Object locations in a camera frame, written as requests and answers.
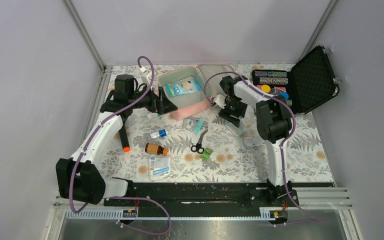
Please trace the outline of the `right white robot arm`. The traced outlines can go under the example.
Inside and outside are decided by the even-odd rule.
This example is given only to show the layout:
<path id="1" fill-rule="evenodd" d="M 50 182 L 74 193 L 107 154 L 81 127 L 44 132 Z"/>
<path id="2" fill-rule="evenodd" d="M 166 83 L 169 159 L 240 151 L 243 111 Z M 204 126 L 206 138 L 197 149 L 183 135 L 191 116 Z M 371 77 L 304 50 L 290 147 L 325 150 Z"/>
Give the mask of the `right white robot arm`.
<path id="1" fill-rule="evenodd" d="M 242 75 L 226 71 L 220 81 L 220 87 L 225 93 L 224 103 L 220 104 L 219 116 L 236 127 L 248 106 L 256 114 L 256 126 L 259 136 L 265 140 L 269 160 L 268 181 L 274 188 L 267 191 L 267 201 L 273 206 L 281 205 L 286 199 L 285 190 L 289 178 L 286 174 L 286 159 L 284 146 L 294 133 L 296 119 L 292 109 L 282 96 L 273 96 L 257 89 Z"/>

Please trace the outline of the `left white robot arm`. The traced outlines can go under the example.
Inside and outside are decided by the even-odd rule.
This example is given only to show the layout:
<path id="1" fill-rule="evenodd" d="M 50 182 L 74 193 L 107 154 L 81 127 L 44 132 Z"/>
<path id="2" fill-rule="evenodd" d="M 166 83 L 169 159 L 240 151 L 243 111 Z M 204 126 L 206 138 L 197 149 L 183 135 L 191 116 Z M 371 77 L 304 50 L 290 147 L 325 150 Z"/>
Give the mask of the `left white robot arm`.
<path id="1" fill-rule="evenodd" d="M 124 206 L 132 204 L 135 192 L 129 188 L 128 180 L 104 178 L 97 167 L 103 160 L 106 147 L 119 134 L 124 151 L 129 150 L 125 122 L 135 109 L 146 109 L 150 113 L 165 115 L 179 109 L 165 93 L 151 84 L 138 83 L 130 74 L 117 75 L 114 89 L 102 104 L 97 121 L 80 147 L 69 157 L 56 163 L 59 194 L 70 204 L 79 201 L 98 204 L 102 199 L 116 197 Z"/>

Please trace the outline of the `teal item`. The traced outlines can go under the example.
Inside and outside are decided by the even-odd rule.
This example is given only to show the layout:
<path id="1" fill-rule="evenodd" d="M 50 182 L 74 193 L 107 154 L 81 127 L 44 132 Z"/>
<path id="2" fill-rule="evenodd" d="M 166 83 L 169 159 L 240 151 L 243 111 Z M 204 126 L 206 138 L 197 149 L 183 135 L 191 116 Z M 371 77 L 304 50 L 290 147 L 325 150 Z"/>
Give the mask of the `teal item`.
<path id="1" fill-rule="evenodd" d="M 248 131 L 248 128 L 242 123 L 240 123 L 239 127 L 237 127 L 233 123 L 228 122 L 226 124 L 226 128 L 229 129 L 235 137 L 241 137 Z"/>

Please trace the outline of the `white sachets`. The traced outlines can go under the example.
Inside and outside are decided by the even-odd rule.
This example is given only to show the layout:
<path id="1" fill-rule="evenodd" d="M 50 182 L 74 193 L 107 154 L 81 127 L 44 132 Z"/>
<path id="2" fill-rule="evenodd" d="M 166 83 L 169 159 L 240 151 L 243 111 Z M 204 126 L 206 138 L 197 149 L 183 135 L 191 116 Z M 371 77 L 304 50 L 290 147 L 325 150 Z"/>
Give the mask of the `white sachets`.
<path id="1" fill-rule="evenodd" d="M 263 146 L 265 144 L 265 140 L 262 139 L 260 136 L 247 136 L 243 137 L 243 144 L 245 147 L 259 147 Z"/>

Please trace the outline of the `bandage packet with teal card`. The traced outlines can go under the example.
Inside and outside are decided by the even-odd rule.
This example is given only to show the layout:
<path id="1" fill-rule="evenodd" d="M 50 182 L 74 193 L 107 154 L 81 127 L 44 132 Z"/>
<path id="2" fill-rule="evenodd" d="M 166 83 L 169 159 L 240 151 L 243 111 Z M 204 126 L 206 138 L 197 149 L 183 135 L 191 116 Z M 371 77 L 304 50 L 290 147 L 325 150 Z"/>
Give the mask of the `bandage packet with teal card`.
<path id="1" fill-rule="evenodd" d="M 187 117 L 183 120 L 181 127 L 192 133 L 199 134 L 208 128 L 204 119 L 196 117 Z"/>

